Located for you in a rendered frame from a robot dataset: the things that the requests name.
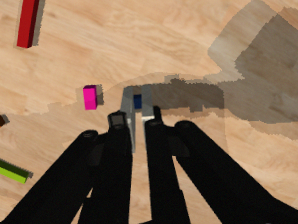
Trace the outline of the small blue block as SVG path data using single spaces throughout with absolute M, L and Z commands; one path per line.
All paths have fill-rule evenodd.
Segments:
M 133 95 L 134 109 L 142 109 L 142 94 Z

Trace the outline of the lime green rod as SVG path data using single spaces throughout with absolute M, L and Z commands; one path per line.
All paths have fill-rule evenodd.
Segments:
M 25 184 L 26 180 L 28 179 L 29 172 L 0 160 L 0 174 Z

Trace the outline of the red rod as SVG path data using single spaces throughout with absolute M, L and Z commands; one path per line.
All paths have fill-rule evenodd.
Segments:
M 32 47 L 39 0 L 23 0 L 17 46 Z

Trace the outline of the small magenta block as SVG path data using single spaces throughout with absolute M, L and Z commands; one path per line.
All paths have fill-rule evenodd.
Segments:
M 98 106 L 96 85 L 85 85 L 83 95 L 85 110 L 96 110 Z

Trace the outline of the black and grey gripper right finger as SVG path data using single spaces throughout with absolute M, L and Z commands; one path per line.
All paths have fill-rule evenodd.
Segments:
M 298 210 L 274 198 L 195 123 L 167 126 L 142 86 L 152 224 L 191 224 L 172 156 L 222 224 L 298 224 Z

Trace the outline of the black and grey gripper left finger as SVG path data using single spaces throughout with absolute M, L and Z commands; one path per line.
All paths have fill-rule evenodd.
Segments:
M 108 133 L 79 134 L 0 224 L 71 224 L 81 206 L 77 224 L 129 224 L 136 127 L 132 87 L 123 89 L 120 110 L 107 119 Z

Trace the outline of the orange rod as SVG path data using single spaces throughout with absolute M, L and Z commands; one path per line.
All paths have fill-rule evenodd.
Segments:
M 0 127 L 2 127 L 5 124 L 5 121 L 3 117 L 0 115 Z

